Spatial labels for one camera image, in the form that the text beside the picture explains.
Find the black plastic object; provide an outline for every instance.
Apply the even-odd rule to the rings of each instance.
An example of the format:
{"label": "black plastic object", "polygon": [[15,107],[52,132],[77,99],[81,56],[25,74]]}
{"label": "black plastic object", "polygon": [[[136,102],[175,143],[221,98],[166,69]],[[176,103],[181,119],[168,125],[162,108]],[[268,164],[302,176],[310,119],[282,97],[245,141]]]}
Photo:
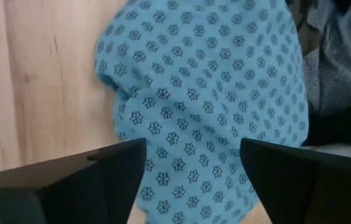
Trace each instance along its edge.
{"label": "black plastic object", "polygon": [[145,139],[0,172],[0,224],[125,224]]}
{"label": "black plastic object", "polygon": [[273,224],[351,224],[351,158],[242,139],[241,161]]}

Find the garment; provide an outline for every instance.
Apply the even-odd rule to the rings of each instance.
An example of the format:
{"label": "garment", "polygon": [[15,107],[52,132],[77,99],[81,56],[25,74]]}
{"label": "garment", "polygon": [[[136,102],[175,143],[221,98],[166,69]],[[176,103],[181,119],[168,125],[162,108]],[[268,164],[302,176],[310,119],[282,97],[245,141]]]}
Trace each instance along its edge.
{"label": "garment", "polygon": [[307,22],[321,32],[321,45],[305,58],[309,99],[317,114],[351,108],[351,6],[345,14],[332,0],[312,6]]}
{"label": "garment", "polygon": [[129,1],[96,47],[120,139],[146,138],[147,223],[238,223],[257,202],[241,138],[307,136],[301,48],[284,0]]}

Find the wooden surface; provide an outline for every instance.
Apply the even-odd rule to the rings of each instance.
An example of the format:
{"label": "wooden surface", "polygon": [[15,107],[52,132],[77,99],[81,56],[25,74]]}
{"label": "wooden surface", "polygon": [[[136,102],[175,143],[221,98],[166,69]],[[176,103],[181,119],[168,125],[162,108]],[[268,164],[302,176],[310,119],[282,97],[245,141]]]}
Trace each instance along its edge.
{"label": "wooden surface", "polygon": [[[123,2],[0,0],[0,170],[116,142],[93,49]],[[258,207],[243,224],[267,221]]]}

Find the light blue cloth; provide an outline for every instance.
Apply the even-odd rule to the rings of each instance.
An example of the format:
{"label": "light blue cloth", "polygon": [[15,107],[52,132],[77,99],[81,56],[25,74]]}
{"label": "light blue cloth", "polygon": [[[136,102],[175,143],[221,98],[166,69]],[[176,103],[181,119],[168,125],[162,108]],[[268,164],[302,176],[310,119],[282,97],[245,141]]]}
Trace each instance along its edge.
{"label": "light blue cloth", "polygon": [[299,147],[307,136],[283,0],[130,1],[97,43],[96,72],[116,91],[118,137],[148,141],[147,223],[238,223],[258,200],[241,139]]}

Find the blue patterned fabric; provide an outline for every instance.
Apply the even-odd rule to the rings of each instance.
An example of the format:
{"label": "blue patterned fabric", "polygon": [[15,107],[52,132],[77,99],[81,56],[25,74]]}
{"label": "blue patterned fabric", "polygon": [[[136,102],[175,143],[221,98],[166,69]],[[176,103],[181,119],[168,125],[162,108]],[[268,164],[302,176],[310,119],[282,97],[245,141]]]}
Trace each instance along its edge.
{"label": "blue patterned fabric", "polygon": [[95,67],[116,92],[118,137],[148,141],[137,198],[147,223],[238,223],[258,200],[241,138],[299,147],[307,136],[284,0],[130,1],[98,41]]}

